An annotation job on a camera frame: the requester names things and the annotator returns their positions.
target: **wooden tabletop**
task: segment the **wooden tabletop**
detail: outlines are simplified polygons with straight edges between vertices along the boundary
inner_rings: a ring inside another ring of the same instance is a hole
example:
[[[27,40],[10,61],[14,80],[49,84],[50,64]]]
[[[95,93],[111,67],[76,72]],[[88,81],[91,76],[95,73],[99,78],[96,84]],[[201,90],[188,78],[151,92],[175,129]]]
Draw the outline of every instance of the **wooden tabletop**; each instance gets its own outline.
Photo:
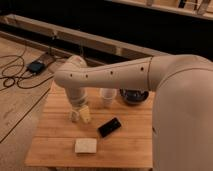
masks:
[[[29,149],[27,166],[47,167],[152,167],[152,102],[154,94],[139,106],[127,106],[118,95],[110,109],[102,107],[99,89],[88,88],[92,122],[72,123],[64,89],[54,83]],[[97,128],[117,117],[122,127],[105,138]],[[96,154],[75,154],[76,138],[97,138]]]

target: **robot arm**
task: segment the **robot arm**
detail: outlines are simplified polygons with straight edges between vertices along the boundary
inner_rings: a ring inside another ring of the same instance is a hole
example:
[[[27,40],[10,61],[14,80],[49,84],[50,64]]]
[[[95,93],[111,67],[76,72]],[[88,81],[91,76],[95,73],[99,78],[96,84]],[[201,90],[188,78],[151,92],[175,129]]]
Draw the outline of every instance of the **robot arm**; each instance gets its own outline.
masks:
[[[72,105],[84,87],[156,91],[154,171],[213,170],[213,65],[194,55],[170,55],[87,68],[73,56],[55,74]]]

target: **white block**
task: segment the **white block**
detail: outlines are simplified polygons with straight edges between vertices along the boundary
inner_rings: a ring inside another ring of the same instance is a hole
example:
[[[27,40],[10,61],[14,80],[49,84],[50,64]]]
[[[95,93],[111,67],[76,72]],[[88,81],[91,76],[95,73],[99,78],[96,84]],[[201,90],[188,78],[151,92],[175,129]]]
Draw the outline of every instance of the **white block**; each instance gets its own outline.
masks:
[[[75,153],[96,153],[97,140],[95,138],[78,138],[75,142]]]

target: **cable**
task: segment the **cable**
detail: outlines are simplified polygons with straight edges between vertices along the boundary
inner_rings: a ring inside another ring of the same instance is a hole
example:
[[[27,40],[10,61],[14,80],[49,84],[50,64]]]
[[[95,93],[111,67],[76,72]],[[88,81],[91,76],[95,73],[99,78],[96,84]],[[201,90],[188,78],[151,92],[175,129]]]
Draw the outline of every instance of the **cable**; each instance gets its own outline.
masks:
[[[20,85],[20,83],[21,83],[22,81],[24,81],[24,80],[29,79],[29,78],[24,78],[24,77],[23,77],[25,73],[26,73],[26,71],[21,75],[21,77],[18,78],[18,81],[16,82],[17,87],[20,88],[20,89],[33,89],[33,88],[39,87],[40,85],[44,84],[45,82],[47,82],[48,80],[50,80],[50,79],[53,78],[53,76],[50,76],[50,77],[48,77],[47,79],[41,81],[40,83],[38,83],[38,84],[36,84],[36,85],[29,86],[29,87],[24,87],[24,86]]]

